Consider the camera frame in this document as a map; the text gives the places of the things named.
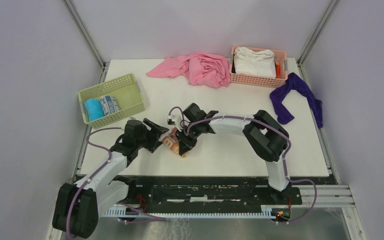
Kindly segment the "beige rabbit print towel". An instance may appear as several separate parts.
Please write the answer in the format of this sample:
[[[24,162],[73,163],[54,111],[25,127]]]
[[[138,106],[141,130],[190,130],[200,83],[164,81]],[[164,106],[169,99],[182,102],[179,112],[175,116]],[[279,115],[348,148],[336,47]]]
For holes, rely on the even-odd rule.
[[[162,135],[160,141],[165,146],[167,146],[167,148],[170,149],[173,153],[180,156],[181,158],[185,158],[189,154],[189,152],[187,151],[183,154],[180,154],[180,142],[175,135],[176,132],[178,132],[177,127],[173,127],[170,131]]]

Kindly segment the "green plastic basket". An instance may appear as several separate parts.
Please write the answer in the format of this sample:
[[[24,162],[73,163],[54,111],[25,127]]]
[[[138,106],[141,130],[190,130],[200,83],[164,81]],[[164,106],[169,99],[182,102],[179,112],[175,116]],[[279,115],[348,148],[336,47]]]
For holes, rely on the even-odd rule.
[[[77,96],[83,122],[93,129],[145,110],[141,89],[132,73],[83,89]]]

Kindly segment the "blue white patterned cloth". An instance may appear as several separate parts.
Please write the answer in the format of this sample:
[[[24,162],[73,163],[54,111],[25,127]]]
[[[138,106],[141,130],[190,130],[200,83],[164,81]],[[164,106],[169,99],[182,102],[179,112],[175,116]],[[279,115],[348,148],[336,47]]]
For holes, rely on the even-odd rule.
[[[104,116],[114,114],[120,110],[113,95],[104,95],[99,99]]]

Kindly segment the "blue towel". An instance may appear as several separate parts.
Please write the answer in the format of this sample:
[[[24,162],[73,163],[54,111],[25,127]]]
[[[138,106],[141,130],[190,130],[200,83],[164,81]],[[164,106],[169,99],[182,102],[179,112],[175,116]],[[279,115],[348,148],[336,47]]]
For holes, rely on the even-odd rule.
[[[98,99],[88,99],[83,105],[87,112],[88,122],[93,122],[105,116],[101,103]]]

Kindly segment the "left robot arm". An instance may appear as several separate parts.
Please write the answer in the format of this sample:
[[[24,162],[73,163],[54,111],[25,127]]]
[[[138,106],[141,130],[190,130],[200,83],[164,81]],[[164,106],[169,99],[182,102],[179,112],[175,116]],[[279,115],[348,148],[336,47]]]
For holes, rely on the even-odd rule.
[[[58,190],[52,227],[68,237],[89,238],[100,217],[116,203],[130,204],[137,198],[135,187],[115,177],[138,156],[139,150],[153,153],[169,131],[147,118],[130,119],[110,148],[92,143],[107,152],[100,165],[75,183],[64,183]]]

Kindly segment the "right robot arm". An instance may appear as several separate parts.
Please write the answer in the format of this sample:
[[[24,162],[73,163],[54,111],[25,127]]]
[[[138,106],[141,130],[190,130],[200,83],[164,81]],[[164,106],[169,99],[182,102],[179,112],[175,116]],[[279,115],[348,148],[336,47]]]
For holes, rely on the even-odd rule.
[[[231,115],[211,110],[205,112],[191,103],[179,118],[167,117],[169,125],[175,125],[178,151],[183,155],[197,144],[203,134],[232,134],[246,138],[256,155],[265,161],[268,172],[269,199],[282,204],[289,198],[291,186],[286,155],[292,147],[289,133],[265,110],[253,115]]]

